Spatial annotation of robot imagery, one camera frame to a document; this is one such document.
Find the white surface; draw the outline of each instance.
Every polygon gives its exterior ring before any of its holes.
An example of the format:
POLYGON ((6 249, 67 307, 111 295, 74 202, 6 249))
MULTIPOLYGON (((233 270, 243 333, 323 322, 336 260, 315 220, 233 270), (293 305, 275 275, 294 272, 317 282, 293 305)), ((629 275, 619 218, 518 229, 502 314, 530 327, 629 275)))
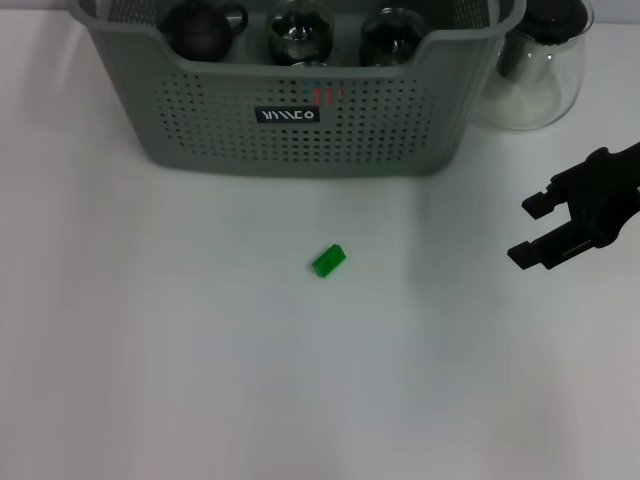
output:
POLYGON ((506 256, 566 218, 525 197, 640 140, 640 27, 593 30, 560 123, 375 181, 157 168, 82 27, 0 35, 0 479, 640 478, 640 221, 506 256))
MULTIPOLYGON (((591 0, 597 22, 640 23, 638 0, 591 0)), ((0 8, 65 8, 66 0, 0 0, 0 8)))

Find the green lego brick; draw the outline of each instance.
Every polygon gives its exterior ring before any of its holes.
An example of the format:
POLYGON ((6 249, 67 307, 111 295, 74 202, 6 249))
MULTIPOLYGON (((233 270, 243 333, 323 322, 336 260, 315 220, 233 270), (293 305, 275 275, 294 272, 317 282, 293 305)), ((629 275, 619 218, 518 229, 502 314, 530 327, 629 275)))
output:
POLYGON ((338 266, 347 259, 340 245, 334 245, 313 262, 313 269, 320 278, 327 278, 338 266))

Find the black logo label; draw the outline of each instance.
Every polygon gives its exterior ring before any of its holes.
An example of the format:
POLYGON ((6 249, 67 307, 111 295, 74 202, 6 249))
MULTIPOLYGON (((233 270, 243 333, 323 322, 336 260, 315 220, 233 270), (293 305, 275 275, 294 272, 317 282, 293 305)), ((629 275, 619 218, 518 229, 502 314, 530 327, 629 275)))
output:
POLYGON ((258 123, 318 123, 320 108, 313 107, 256 107, 258 123))

